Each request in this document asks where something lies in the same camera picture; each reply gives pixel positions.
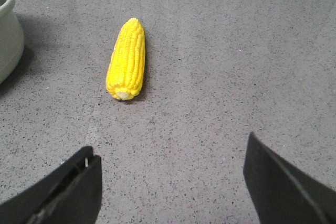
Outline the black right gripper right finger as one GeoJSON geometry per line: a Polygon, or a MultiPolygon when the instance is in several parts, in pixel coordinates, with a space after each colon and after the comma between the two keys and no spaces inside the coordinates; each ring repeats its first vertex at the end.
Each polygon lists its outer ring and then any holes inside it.
{"type": "Polygon", "coordinates": [[[335,191],[250,133],[244,179],[260,223],[335,223],[335,191]]]}

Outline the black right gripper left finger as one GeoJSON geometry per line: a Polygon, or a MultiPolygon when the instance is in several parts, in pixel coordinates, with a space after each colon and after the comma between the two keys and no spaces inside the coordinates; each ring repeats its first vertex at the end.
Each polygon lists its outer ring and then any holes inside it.
{"type": "Polygon", "coordinates": [[[1,204],[1,223],[95,223],[102,201],[101,158],[91,146],[1,204]]]}

